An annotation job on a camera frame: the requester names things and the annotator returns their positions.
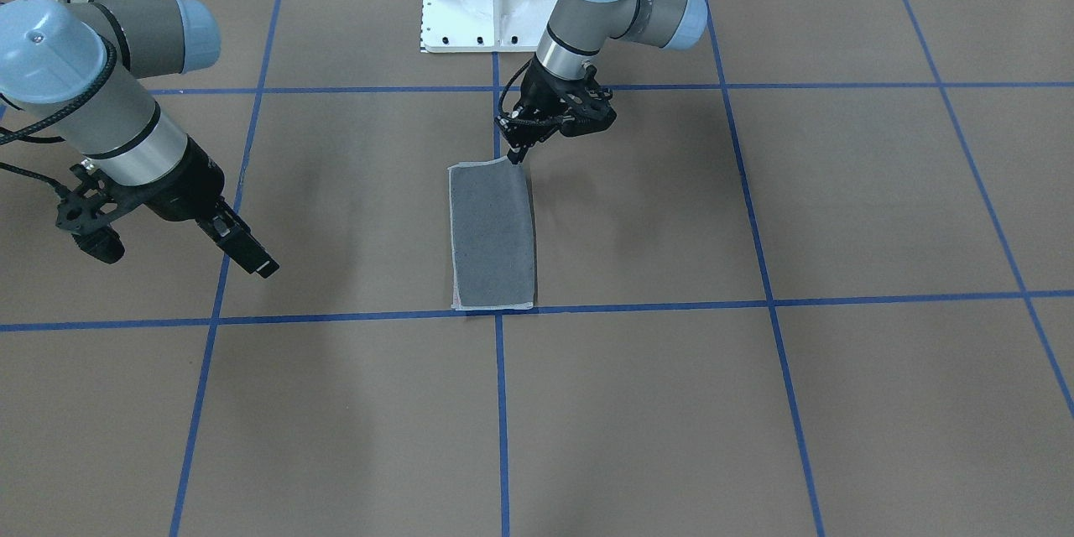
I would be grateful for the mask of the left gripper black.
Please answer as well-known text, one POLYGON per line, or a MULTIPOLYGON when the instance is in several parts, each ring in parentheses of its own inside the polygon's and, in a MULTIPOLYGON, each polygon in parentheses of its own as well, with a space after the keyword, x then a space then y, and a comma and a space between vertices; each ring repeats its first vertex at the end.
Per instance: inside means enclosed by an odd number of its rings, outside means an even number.
POLYGON ((503 136, 508 143, 508 159, 511 164, 521 165, 529 148, 543 143, 560 133, 558 124, 563 108, 560 95, 572 87, 599 85, 596 81, 596 66, 582 66, 582 76, 576 81, 565 81, 551 73, 537 59, 529 59, 517 71, 513 79, 523 77, 520 98, 514 107, 503 113, 503 136))

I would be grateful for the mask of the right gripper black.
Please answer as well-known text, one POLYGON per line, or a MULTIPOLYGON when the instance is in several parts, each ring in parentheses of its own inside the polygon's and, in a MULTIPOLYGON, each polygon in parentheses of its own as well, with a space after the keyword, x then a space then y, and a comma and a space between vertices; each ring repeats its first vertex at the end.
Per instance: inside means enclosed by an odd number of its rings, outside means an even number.
POLYGON ((247 274, 268 279, 279 262, 253 238, 249 226, 222 197, 224 174, 194 139, 183 159, 161 179, 147 207, 169 222, 198 221, 199 228, 247 274))

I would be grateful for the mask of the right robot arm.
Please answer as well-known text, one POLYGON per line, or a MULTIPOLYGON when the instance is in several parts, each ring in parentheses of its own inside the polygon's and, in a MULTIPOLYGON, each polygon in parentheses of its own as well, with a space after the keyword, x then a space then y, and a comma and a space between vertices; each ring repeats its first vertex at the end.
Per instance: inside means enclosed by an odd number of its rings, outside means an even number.
POLYGON ((192 221, 245 272, 279 265, 222 195, 224 174, 142 79, 189 73, 220 56, 219 26, 195 0, 15 0, 3 4, 3 101, 34 124, 3 143, 68 143, 74 188, 46 178, 56 224, 84 253, 124 256, 114 222, 145 206, 192 221))

